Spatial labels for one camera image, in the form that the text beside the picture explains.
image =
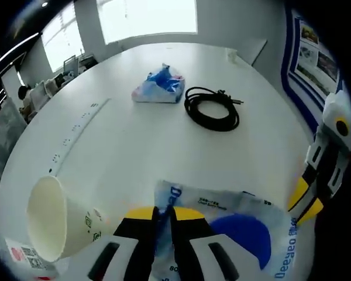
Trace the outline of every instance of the white wall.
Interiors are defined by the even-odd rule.
[[[75,4],[75,14],[86,54],[93,53],[98,61],[103,61],[123,50],[141,44],[161,42],[194,42],[215,46],[230,47],[245,54],[258,41],[268,40],[257,66],[268,80],[274,79],[272,65],[280,65],[282,61],[283,42],[278,41],[285,26],[281,27],[284,18],[282,1],[278,0],[196,0],[198,16],[198,34],[162,34],[128,38],[118,43],[105,45],[100,27],[98,9],[95,0],[78,0]],[[52,78],[54,75],[49,66],[42,40],[39,39],[25,58],[21,69],[25,83],[34,85],[41,80]]]
[[[17,108],[23,107],[22,101],[18,98],[18,88],[21,86],[21,82],[18,79],[17,71],[12,66],[2,77],[1,81],[4,85],[6,94],[12,98]]]

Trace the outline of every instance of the coiled black cable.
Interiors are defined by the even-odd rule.
[[[203,90],[209,93],[197,92],[195,94],[190,94],[190,91],[192,90]],[[229,115],[223,118],[212,118],[201,113],[198,106],[203,101],[213,101],[221,104],[229,111]],[[231,97],[226,95],[223,90],[214,92],[207,88],[192,87],[188,89],[185,94],[185,109],[191,119],[204,128],[218,132],[228,132],[238,127],[239,114],[234,104],[242,103],[243,101],[231,99]]]

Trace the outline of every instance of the blue and white plastic bag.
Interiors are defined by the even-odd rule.
[[[150,72],[146,81],[131,94],[137,102],[167,102],[180,101],[185,89],[185,79],[177,70],[163,64],[160,70]]]
[[[296,223],[287,212],[272,205],[271,202],[261,200],[246,192],[234,193],[196,189],[167,181],[158,183],[154,202],[162,213],[169,205],[195,209],[205,216],[212,228],[218,220],[234,217],[237,214],[259,221],[261,225],[264,225],[264,228],[266,227],[268,236],[266,240],[260,241],[260,245],[264,245],[266,241],[270,244],[269,255],[267,254],[268,247],[262,247],[264,249],[260,249],[261,253],[255,254],[245,247],[247,243],[246,245],[239,244],[258,257],[260,267],[268,275],[278,279],[291,280],[297,239]],[[236,230],[242,232],[246,231],[247,228]],[[152,277],[158,281],[180,281],[178,267],[174,261],[169,218],[164,218],[164,221],[160,220],[159,231],[161,235],[157,240]]]

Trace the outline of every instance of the white paper cup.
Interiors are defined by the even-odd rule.
[[[27,220],[33,247],[49,262],[79,252],[102,235],[113,235],[106,217],[66,192],[53,176],[42,177],[35,184]]]

